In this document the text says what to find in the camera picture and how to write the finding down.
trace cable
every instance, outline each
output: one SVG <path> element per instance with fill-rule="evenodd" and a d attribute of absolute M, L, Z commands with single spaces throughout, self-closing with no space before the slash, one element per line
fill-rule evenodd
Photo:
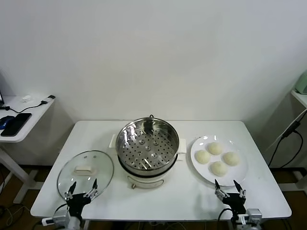
<path fill-rule="evenodd" d="M 175 225 L 175 224 L 180 224 L 181 227 L 183 228 L 183 230 L 187 230 L 187 229 L 184 227 L 184 225 L 183 225 L 182 223 L 180 223 L 180 222 L 176 222 L 176 223 L 170 224 L 165 230 L 168 230 L 169 228 L 173 228 L 173 225 Z"/>
<path fill-rule="evenodd" d="M 151 226 L 157 226 L 157 225 L 159 225 L 159 224 L 162 224 L 161 222 L 157 222 L 156 224 L 152 224 L 152 223 L 154 223 L 154 221 L 150 221 L 150 222 L 149 222 L 149 224 L 150 224 Z"/>
<path fill-rule="evenodd" d="M 225 211 L 232 211 L 233 210 L 231 208 L 224 208 L 221 213 L 219 214 L 219 217 L 217 218 L 217 224 L 216 224 L 216 229 L 219 229 L 219 222 L 220 222 L 220 218 L 222 216 L 222 214 L 225 212 Z"/>
<path fill-rule="evenodd" d="M 298 120 L 298 122 L 300 122 L 306 114 L 307 114 L 307 111 L 304 113 L 304 115 L 302 115 L 302 117 Z"/>
<path fill-rule="evenodd" d="M 2 183 L 3 183 L 3 186 L 2 186 L 2 188 L 1 188 L 1 192 L 0 192 L 0 196 L 1 196 L 1 194 L 2 194 L 2 192 L 3 192 L 3 189 L 4 189 L 4 186 L 5 186 L 5 178 L 4 178 L 4 175 L 3 175 L 3 172 L 2 172 L 2 169 L 1 169 L 1 167 L 0 167 L 0 174 L 1 174 L 1 177 L 2 177 Z"/>
<path fill-rule="evenodd" d="M 16 223 L 21 219 L 21 217 L 23 216 L 23 214 L 24 214 L 24 209 L 26 208 L 27 210 L 29 210 L 26 206 L 22 205 L 22 207 L 21 207 L 20 209 L 18 209 L 16 212 L 14 212 L 14 213 L 12 214 L 11 211 L 10 211 L 10 208 L 13 207 L 13 206 L 17 206 L 17 205 L 22 205 L 22 204 L 14 204 L 14 205 L 12 205 L 12 206 L 10 206 L 10 207 L 8 207 L 8 208 L 5 208 L 4 212 L 0 213 L 0 217 L 2 217 L 2 215 L 4 215 L 4 213 L 5 213 L 5 211 L 8 211 L 9 214 L 10 214 L 9 219 L 11 219 L 11 218 L 13 218 L 13 216 L 14 216 L 17 212 L 19 212 L 19 210 L 22 210 L 20 216 L 19 216 L 15 221 L 11 220 L 11 224 L 8 225 L 8 221 L 9 221 L 9 219 L 8 219 L 8 220 L 7 220 L 7 226 L 1 228 L 0 230 L 8 229 L 8 228 L 10 228 L 11 226 L 13 226 L 14 224 L 16 224 Z"/>
<path fill-rule="evenodd" d="M 275 144 L 276 143 L 276 141 L 284 134 L 284 132 L 303 114 L 303 113 L 307 113 L 307 108 L 305 109 L 305 110 L 303 110 L 303 112 L 301 112 L 297 117 L 296 117 L 296 119 L 294 119 L 290 124 L 289 124 L 289 126 L 281 133 L 281 135 L 279 135 L 276 139 L 275 139 L 275 141 L 272 143 L 272 144 L 270 144 L 267 148 L 266 148 L 266 150 L 263 152 L 263 153 L 265 153 L 267 150 L 269 150 L 269 148 L 270 147 L 272 147 L 272 145 L 273 144 Z"/>
<path fill-rule="evenodd" d="M 42 221 L 40 220 L 36 222 L 35 225 L 33 225 L 32 230 L 34 230 L 37 227 L 37 225 L 42 225 Z"/>
<path fill-rule="evenodd" d="M 129 225 L 125 228 L 125 230 L 128 230 L 133 224 L 134 222 L 129 223 Z"/>
<path fill-rule="evenodd" d="M 282 140 L 283 140 L 283 137 L 280 138 L 280 140 L 278 141 L 278 143 L 277 143 L 277 145 L 276 145 L 276 148 L 275 148 L 275 150 L 274 150 L 274 153 L 273 153 L 273 155 L 272 155 L 272 157 L 271 157 L 270 163 L 268 164 L 268 167 L 271 165 L 271 163 L 272 163 L 272 161 L 273 161 L 273 158 L 274 158 L 274 156 L 275 156 L 275 154 L 276 154 L 276 151 L 277 151 L 277 149 L 278 149 L 278 146 L 279 146 L 279 144 L 280 144 L 280 142 L 281 142 Z"/>
<path fill-rule="evenodd" d="M 16 212 L 14 212 L 13 214 L 11 213 L 11 211 L 7 208 L 6 210 L 9 212 L 10 217 L 7 219 L 6 221 L 6 226 L 10 226 L 13 222 L 13 216 L 19 212 L 19 210 L 21 210 L 22 208 L 25 208 L 26 210 L 28 210 L 30 212 L 30 209 L 28 209 L 26 206 L 22 206 L 21 208 L 19 208 Z"/>
<path fill-rule="evenodd" d="M 14 111 L 15 113 L 21 114 L 23 111 L 25 111 L 25 110 L 27 110 L 27 109 L 37 108 L 37 107 L 41 106 L 42 104 L 43 104 L 43 103 L 40 103 L 39 105 L 36 105 L 36 106 L 27 107 L 27 108 L 23 109 L 23 110 L 20 111 L 20 112 L 17 112 L 16 110 L 11 109 L 11 108 L 10 108 L 10 110 Z"/>
<path fill-rule="evenodd" d="M 56 212 L 61 208 L 61 207 L 64 207 L 64 206 L 66 206 L 67 204 L 62 204 L 62 205 L 60 205 L 59 207 L 57 207 L 57 209 L 54 211 L 54 214 L 56 214 Z"/>
<path fill-rule="evenodd" d="M 284 225 L 284 227 L 286 228 L 286 230 L 288 230 L 288 226 L 286 225 L 286 222 L 285 222 L 285 220 L 284 219 L 281 219 L 282 220 L 282 222 L 283 222 L 283 225 Z"/>
<path fill-rule="evenodd" d="M 290 164 L 290 163 L 294 160 L 294 158 L 299 154 L 299 152 L 301 151 L 301 149 L 302 149 L 302 147 L 303 147 L 304 140 L 303 140 L 302 135 L 301 135 L 299 132 L 297 132 L 296 130 L 293 131 L 293 132 L 296 133 L 296 134 L 298 134 L 299 137 L 301 138 L 301 145 L 300 145 L 300 147 L 299 147 L 297 153 L 294 155 L 294 157 L 293 157 L 290 161 L 288 161 L 286 164 L 284 164 L 281 168 L 283 168 L 284 166 Z"/>
<path fill-rule="evenodd" d="M 290 230 L 292 230 L 291 224 L 290 224 L 290 222 L 288 221 L 288 219 L 284 219 L 284 220 L 285 220 L 286 223 L 289 225 Z"/>

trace white table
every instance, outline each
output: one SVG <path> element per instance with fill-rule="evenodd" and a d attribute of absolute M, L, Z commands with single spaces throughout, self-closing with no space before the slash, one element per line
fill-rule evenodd
<path fill-rule="evenodd" d="M 305 107 L 307 108 L 307 95 L 296 93 L 294 90 L 291 94 Z M 307 176 L 302 176 L 300 171 L 294 171 L 294 176 L 297 178 L 296 183 L 283 183 L 278 184 L 282 191 L 303 191 L 307 195 Z"/>
<path fill-rule="evenodd" d="M 196 173 L 189 159 L 193 141 L 203 135 L 229 137 L 246 153 L 249 170 L 242 187 L 247 190 L 246 208 L 258 208 L 263 218 L 286 218 L 291 209 L 245 125 L 240 121 L 169 121 L 180 138 L 187 141 L 188 153 L 175 163 L 172 180 L 156 189 L 131 189 L 115 150 L 108 145 L 128 121 L 80 121 L 68 137 L 32 208 L 36 217 L 50 217 L 64 203 L 57 191 L 57 177 L 73 156 L 87 150 L 101 150 L 111 156 L 114 177 L 104 193 L 86 205 L 82 217 L 88 220 L 215 220 L 226 207 L 214 194 L 214 185 Z M 234 187 L 225 188 L 236 192 Z M 222 219 L 230 219 L 226 212 Z"/>
<path fill-rule="evenodd" d="M 10 106 L 12 109 L 16 111 L 21 111 L 27 107 L 36 106 L 40 104 L 41 100 L 45 99 L 45 97 L 27 103 L 23 103 L 21 101 L 22 97 L 17 97 L 17 96 L 14 97 L 4 96 L 3 99 L 5 101 L 5 106 Z M 17 133 L 15 137 L 0 136 L 0 142 L 17 143 L 25 139 L 28 133 L 32 130 L 32 128 L 43 116 L 46 110 L 52 105 L 53 102 L 54 100 L 52 100 L 47 104 L 43 104 L 37 108 L 31 108 L 26 110 L 25 113 L 32 113 L 32 116 L 25 123 L 22 129 Z M 0 118 L 7 115 L 16 116 L 17 113 L 15 113 L 12 110 L 9 111 L 0 110 Z M 0 186 L 0 190 L 2 189 L 2 186 L 5 186 L 7 184 L 7 182 L 10 180 L 13 174 L 24 183 L 21 189 L 19 190 L 16 198 L 14 199 L 15 204 L 20 204 L 22 202 L 26 192 L 29 189 L 39 190 L 42 187 L 43 182 L 34 181 L 34 177 L 37 174 L 36 170 L 32 170 L 29 174 L 27 174 L 2 148 L 0 149 L 0 161 L 7 169 L 11 171 L 9 175 L 5 178 L 5 183 L 2 183 L 2 185 Z"/>

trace dough ball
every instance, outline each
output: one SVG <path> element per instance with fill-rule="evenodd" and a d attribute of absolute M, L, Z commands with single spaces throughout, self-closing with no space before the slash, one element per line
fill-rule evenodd
<path fill-rule="evenodd" d="M 235 152 L 227 152 L 223 155 L 223 160 L 230 166 L 236 166 L 240 163 L 239 155 Z"/>
<path fill-rule="evenodd" d="M 220 155 L 223 152 L 222 145 L 218 142 L 212 142 L 208 145 L 208 150 L 213 155 Z"/>
<path fill-rule="evenodd" d="M 201 164 L 206 164 L 210 161 L 210 153 L 205 150 L 199 150 L 195 154 L 196 160 Z"/>
<path fill-rule="evenodd" d="M 217 176 L 225 176 L 228 168 L 227 165 L 225 165 L 223 162 L 216 161 L 211 164 L 211 171 Z"/>

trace white plate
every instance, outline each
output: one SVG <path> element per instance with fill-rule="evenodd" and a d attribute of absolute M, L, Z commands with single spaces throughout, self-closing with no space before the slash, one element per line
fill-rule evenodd
<path fill-rule="evenodd" d="M 200 164 L 195 159 L 195 154 L 198 150 L 207 150 L 208 144 L 212 142 L 219 142 L 223 146 L 223 153 L 220 155 L 212 155 L 210 161 L 207 164 Z M 225 176 L 216 176 L 210 170 L 210 165 L 215 161 L 223 161 L 222 156 L 227 152 L 236 152 L 240 157 L 240 164 L 237 166 L 229 166 L 228 164 L 228 172 Z M 198 138 L 192 145 L 191 148 L 191 159 L 192 163 L 197 170 L 197 172 L 206 180 L 214 183 L 216 179 L 221 186 L 234 186 L 234 181 L 241 183 L 244 181 L 246 174 L 248 172 L 248 163 L 246 157 L 242 151 L 232 142 L 226 138 L 217 135 L 207 135 L 201 138 Z"/>

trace white wall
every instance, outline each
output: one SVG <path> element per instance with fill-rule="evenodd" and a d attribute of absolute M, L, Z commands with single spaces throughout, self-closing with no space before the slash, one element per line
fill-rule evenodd
<path fill-rule="evenodd" d="M 15 153 L 20 163 L 51 164 L 74 122 L 149 114 L 243 120 L 266 145 L 278 128 L 262 130 L 307 69 L 306 7 L 304 0 L 2 0 L 0 68 L 10 90 L 57 96 L 52 123 L 45 118 L 37 128 L 56 129 L 46 142 L 37 148 L 42 132 L 33 130 L 8 148 L 27 146 L 27 160 Z M 283 111 L 286 122 L 293 113 Z"/>

